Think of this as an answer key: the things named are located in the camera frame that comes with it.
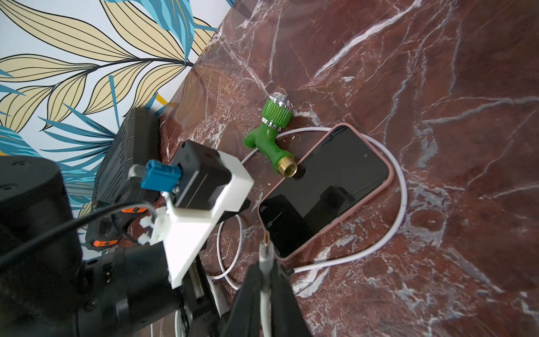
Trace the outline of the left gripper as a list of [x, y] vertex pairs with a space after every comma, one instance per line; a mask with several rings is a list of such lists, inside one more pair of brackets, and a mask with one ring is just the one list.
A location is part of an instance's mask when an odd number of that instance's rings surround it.
[[231, 307], [224, 293], [208, 278], [199, 257], [182, 279], [181, 307], [176, 311], [177, 336], [219, 336]]

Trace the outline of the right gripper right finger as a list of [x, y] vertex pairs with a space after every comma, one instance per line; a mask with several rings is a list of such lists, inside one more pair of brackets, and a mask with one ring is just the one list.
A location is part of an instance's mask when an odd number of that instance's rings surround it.
[[270, 273], [271, 336], [311, 337], [284, 267], [274, 262]]

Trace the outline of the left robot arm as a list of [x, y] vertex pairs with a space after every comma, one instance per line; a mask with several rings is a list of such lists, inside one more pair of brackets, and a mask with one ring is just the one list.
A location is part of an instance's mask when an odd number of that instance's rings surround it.
[[[59, 167], [38, 157], [1, 158], [1, 257], [72, 219]], [[219, 336], [220, 314], [202, 264], [173, 288], [162, 244], [120, 248], [83, 261], [79, 236], [1, 265], [1, 335], [133, 336], [178, 312], [186, 336]]]

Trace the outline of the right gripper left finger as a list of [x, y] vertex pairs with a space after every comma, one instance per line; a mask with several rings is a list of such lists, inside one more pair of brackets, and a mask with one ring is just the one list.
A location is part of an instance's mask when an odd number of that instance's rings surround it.
[[251, 265], [221, 337], [259, 337], [261, 334], [262, 277], [258, 263]]

